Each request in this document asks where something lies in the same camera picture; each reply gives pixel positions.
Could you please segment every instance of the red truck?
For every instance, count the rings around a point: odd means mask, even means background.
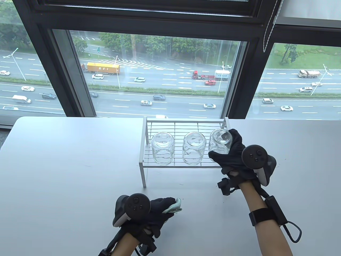
[[[205,85],[215,85],[216,84],[216,81],[215,80],[208,80],[208,81],[205,81]]]
[[[214,75],[199,75],[198,71],[193,71],[192,79],[202,79],[206,80],[208,78],[209,80],[216,80],[216,81],[227,81],[230,77],[230,71],[228,70],[216,70]]]

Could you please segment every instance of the dark suv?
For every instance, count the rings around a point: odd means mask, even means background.
[[[166,97],[163,95],[154,95],[153,100],[166,100]]]
[[[51,93],[43,93],[42,97],[43,99],[50,99],[50,100],[54,100],[55,98],[57,98],[56,95],[51,94]]]

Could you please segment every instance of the orange shipping container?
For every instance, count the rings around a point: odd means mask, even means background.
[[[109,63],[88,62],[86,64],[86,69],[89,72],[97,72],[97,73],[109,73],[109,74],[120,73],[120,65],[109,64]]]

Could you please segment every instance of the window blind cord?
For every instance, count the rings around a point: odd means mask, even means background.
[[[270,36],[271,36],[271,34],[272,34],[273,28],[275,27],[276,20],[277,20],[277,17],[278,17],[278,15],[279,15],[279,12],[281,11],[282,4],[283,4],[284,0],[281,0],[281,3],[280,3],[280,5],[279,5],[278,11],[277,11],[277,15],[275,16],[275,18],[274,18],[274,20],[273,20],[273,24],[272,24],[272,27],[271,27],[271,30],[270,30],[270,33],[269,33],[269,36],[268,36],[268,40],[266,41],[266,44],[265,44],[266,32],[268,31],[268,27],[269,27],[270,21],[271,21],[272,16],[273,16],[273,12],[274,12],[275,9],[276,9],[277,2],[278,2],[278,0],[276,0],[275,6],[273,7],[273,10],[272,10],[272,13],[271,13],[269,22],[268,22],[268,25],[266,26],[266,29],[265,29],[264,38],[263,38],[263,52],[264,52],[264,53],[265,53],[265,51],[266,51],[266,48],[268,47],[268,43],[269,43]]]

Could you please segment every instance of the truck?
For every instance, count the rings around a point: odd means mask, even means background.
[[[298,77],[300,78],[317,78],[320,75],[321,73],[318,70],[301,69],[300,71],[298,71]]]
[[[105,73],[118,75],[120,73],[120,65],[109,63],[88,62],[81,65],[83,72],[89,73]]]
[[[202,80],[206,80],[206,78],[208,78],[209,80],[216,80],[216,81],[227,81],[230,77],[230,71],[228,70],[216,70],[214,72],[214,75],[199,75],[198,71],[195,70],[193,71],[192,74],[192,79],[202,79]]]
[[[25,103],[25,104],[29,104],[32,102],[32,100],[28,99],[25,96],[21,96],[21,95],[14,95],[12,97],[12,100],[17,102],[17,103]]]

